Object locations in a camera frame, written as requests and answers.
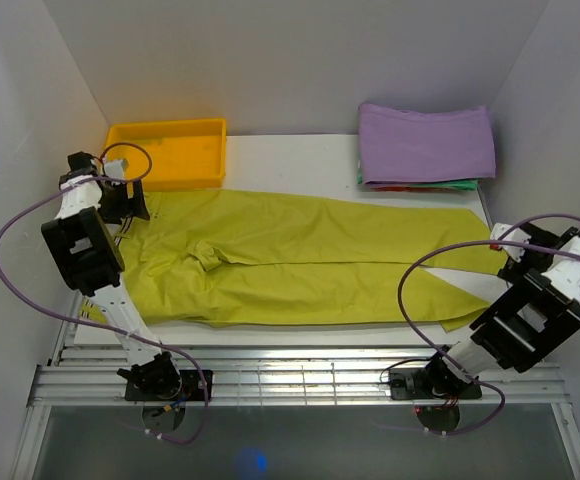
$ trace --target gray wall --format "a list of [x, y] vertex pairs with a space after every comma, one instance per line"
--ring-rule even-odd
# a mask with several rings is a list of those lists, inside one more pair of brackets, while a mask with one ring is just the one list
[[[580, 2], [551, 0], [491, 114], [500, 145], [499, 177], [486, 190], [494, 219], [580, 215]], [[555, 357], [580, 427], [580, 332]]]
[[[97, 151], [106, 129], [41, 0], [0, 0], [0, 227], [56, 191], [66, 155]], [[56, 208], [21, 222], [1, 249], [12, 279], [49, 307], [67, 298], [39, 233]], [[14, 459], [35, 366], [47, 361], [58, 326], [0, 283], [0, 479]]]
[[111, 123], [354, 132], [357, 106], [490, 104], [547, 0], [45, 0]]

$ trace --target wrinkled fabric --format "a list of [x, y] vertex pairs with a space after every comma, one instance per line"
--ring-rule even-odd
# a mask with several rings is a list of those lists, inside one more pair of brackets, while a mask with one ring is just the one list
[[[431, 250], [489, 234], [467, 209], [229, 190], [155, 192], [146, 202], [151, 220], [133, 220], [120, 248], [128, 291], [148, 324], [403, 321], [396, 288], [406, 268]], [[504, 261], [476, 247], [427, 265], [495, 274]], [[404, 294], [413, 319], [451, 328], [487, 307], [423, 269]]]

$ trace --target purple cable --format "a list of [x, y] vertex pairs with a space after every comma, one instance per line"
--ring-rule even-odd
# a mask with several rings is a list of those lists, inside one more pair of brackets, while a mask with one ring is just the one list
[[[100, 181], [114, 181], [114, 182], [119, 182], [119, 183], [132, 183], [132, 182], [136, 182], [137, 180], [141, 180], [141, 179], [145, 178], [146, 175], [148, 175], [150, 173], [150, 171], [152, 170], [152, 158], [150, 157], [150, 154], [144, 148], [140, 147], [139, 145], [135, 145], [134, 143], [129, 143], [129, 142], [113, 143], [105, 148], [105, 150], [101, 154], [100, 158], [104, 159], [105, 155], [108, 153], [108, 151], [110, 151], [110, 149], [112, 149], [114, 147], [122, 146], [122, 145], [136, 148], [136, 149], [140, 150], [146, 156], [146, 158], [148, 159], [148, 168], [146, 169], [146, 171], [144, 173], [142, 173], [141, 175], [139, 175], [136, 178], [131, 178], [131, 179], [119, 179], [119, 178], [110, 178], [110, 177], [90, 177], [90, 178], [84, 179], [82, 181], [76, 182], [74, 185], [68, 186], [67, 188], [65, 188], [63, 190], [60, 190], [56, 193], [53, 193], [49, 197], [47, 197], [47, 198], [35, 203], [34, 205], [26, 208], [25, 210], [16, 214], [14, 217], [12, 217], [10, 220], [8, 220], [5, 223], [5, 225], [3, 227], [1, 227], [0, 242], [1, 242], [1, 239], [3, 238], [3, 236], [5, 235], [5, 233], [8, 231], [8, 229], [10, 229], [10, 227], [12, 225], [14, 225], [17, 221], [19, 221], [21, 218], [23, 218], [26, 215], [28, 215], [29, 213], [33, 212], [37, 208], [40, 208], [43, 205], [51, 202], [55, 198], [60, 197], [64, 194], [68, 193], [69, 191], [73, 190], [74, 188], [76, 188], [79, 185], [83, 185], [84, 183], [94, 182], [94, 181], [98, 181], [98, 180], [100, 180]], [[31, 307], [32, 309], [36, 310], [39, 313], [42, 313], [42, 314], [47, 315], [47, 316], [52, 317], [52, 318], [56, 318], [58, 320], [63, 320], [64, 322], [70, 322], [70, 323], [74, 323], [76, 325], [84, 325], [87, 327], [99, 328], [101, 330], [108, 330], [110, 332], [114, 332], [114, 333], [119, 334], [119, 335], [129, 336], [130, 338], [137, 340], [139, 342], [145, 343], [146, 345], [151, 345], [151, 346], [157, 347], [157, 348], [163, 348], [164, 350], [168, 350], [170, 352], [177, 353], [177, 354], [181, 355], [182, 357], [184, 357], [186, 360], [188, 360], [190, 363], [192, 363], [194, 368], [199, 373], [199, 377], [201, 378], [202, 387], [203, 387], [203, 406], [204, 406], [203, 410], [204, 411], [203, 411], [203, 416], [201, 418], [201, 421], [199, 422], [199, 426], [197, 427], [197, 430], [189, 438], [184, 439], [184, 440], [180, 440], [176, 437], [172, 437], [169, 435], [158, 434], [158, 433], [152, 432], [152, 431], [149, 431], [149, 433], [154, 435], [154, 436], [161, 435], [159, 438], [166, 440], [166, 441], [169, 441], [169, 442], [172, 442], [172, 443], [179, 444], [179, 445], [188, 445], [188, 444], [194, 442], [199, 437], [199, 435], [201, 434], [201, 431], [203, 430], [203, 427], [205, 426], [205, 423], [206, 423], [207, 417], [208, 417], [208, 407], [209, 407], [208, 385], [207, 385], [207, 382], [205, 380], [205, 376], [203, 374], [203, 370], [201, 369], [201, 366], [188, 353], [184, 352], [180, 348], [170, 346], [170, 345], [164, 345], [164, 344], [161, 344], [159, 342], [154, 342], [152, 340], [144, 338], [144, 337], [137, 335], [135, 333], [130, 333], [130, 332], [128, 332], [122, 328], [119, 328], [119, 327], [114, 327], [112, 325], [107, 325], [107, 324], [99, 324], [99, 323], [91, 322], [88, 320], [83, 320], [80, 318], [72, 318], [72, 317], [68, 317], [67, 315], [63, 315], [61, 313], [53, 312], [52, 310], [45, 308], [44, 306], [36, 303], [34, 300], [28, 298], [21, 290], [19, 290], [10, 281], [8, 276], [3, 271], [3, 268], [1, 267], [1, 263], [0, 263], [0, 279], [4, 283], [4, 285], [8, 288], [8, 290], [10, 290], [19, 300], [21, 300], [23, 303], [25, 303], [26, 305], [28, 305], [29, 307]]]
[[[553, 218], [553, 217], [554, 218], [568, 218], [568, 219], [576, 220], [577, 222], [580, 222], [580, 217], [578, 217], [576, 215], [566, 214], [566, 213], [550, 213], [550, 214], [535, 215], [533, 217], [530, 217], [526, 220], [522, 220], [521, 222], [514, 224], [508, 230], [506, 230], [506, 232], [500, 238], [505, 238], [507, 235], [510, 234], [510, 232], [512, 232], [513, 230], [515, 230], [516, 228], [520, 227], [521, 225], [523, 225], [527, 222], [534, 221], [534, 220], [540, 220], [540, 219], [544, 219], [544, 218]], [[463, 427], [463, 428], [460, 428], [458, 430], [454, 430], [452, 432], [430, 430], [430, 432], [438, 434], [438, 435], [461, 435], [463, 433], [468, 433], [468, 432], [476, 430], [480, 427], [483, 427], [488, 422], [490, 422], [494, 417], [496, 417], [501, 412], [501, 410], [503, 410], [503, 407], [505, 406], [505, 403], [506, 403], [506, 397], [500, 388], [498, 388], [494, 385], [491, 385], [489, 383], [482, 382], [481, 380], [479, 380], [477, 378], [473, 378], [471, 375], [469, 375], [459, 362], [457, 362], [454, 358], [452, 358], [450, 355], [448, 355], [441, 347], [439, 347], [437, 344], [435, 344], [425, 333], [423, 333], [421, 331], [421, 329], [419, 329], [419, 327], [417, 327], [415, 325], [414, 321], [410, 318], [410, 316], [406, 312], [406, 308], [405, 308], [405, 305], [403, 303], [403, 286], [404, 286], [405, 281], [407, 280], [408, 276], [417, 267], [421, 266], [424, 262], [426, 262], [430, 258], [432, 258], [436, 255], [439, 255], [440, 253], [449, 252], [451, 250], [457, 250], [459, 248], [473, 247], [473, 246], [478, 246], [478, 245], [499, 245], [499, 246], [509, 246], [509, 247], [520, 247], [520, 248], [523, 248], [526, 250], [533, 250], [536, 252], [542, 252], [542, 253], [547, 253], [547, 254], [551, 254], [551, 255], [568, 257], [568, 258], [572, 258], [574, 260], [580, 261], [580, 255], [577, 255], [575, 253], [562, 252], [560, 250], [555, 250], [553, 248], [540, 247], [538, 245], [529, 245], [529, 244], [522, 243], [522, 242], [512, 242], [512, 241], [500, 240], [500, 239], [499, 240], [474, 240], [474, 241], [470, 241], [470, 242], [460, 242], [460, 243], [448, 245], [446, 247], [441, 247], [437, 250], [434, 250], [434, 251], [424, 255], [423, 257], [421, 257], [419, 260], [414, 262], [412, 265], [410, 265], [410, 267], [408, 267], [406, 269], [405, 273], [403, 274], [403, 277], [401, 277], [401, 280], [399, 281], [399, 286], [397, 287], [397, 303], [399, 304], [399, 310], [401, 310], [401, 314], [403, 315], [403, 318], [408, 323], [410, 328], [412, 328], [412, 330], [424, 342], [426, 342], [428, 345], [430, 345], [432, 348], [434, 348], [437, 352], [439, 352], [439, 354], [442, 357], [447, 358], [450, 363], [452, 363], [455, 367], [457, 367], [459, 370], [461, 370], [466, 375], [466, 378], [468, 378], [468, 380], [474, 382], [476, 385], [486, 387], [486, 388], [489, 388], [489, 389], [495, 391], [499, 395], [499, 397], [501, 398], [499, 405], [497, 405], [497, 407], [489, 415], [487, 415], [483, 420], [480, 420], [479, 422], [477, 422], [473, 425], [469, 425], [467, 427]], [[402, 428], [402, 427], [392, 427], [392, 426], [387, 426], [387, 425], [377, 425], [377, 426], [380, 428], [391, 429], [391, 430], [404, 430], [404, 429], [406, 429], [406, 428]]]

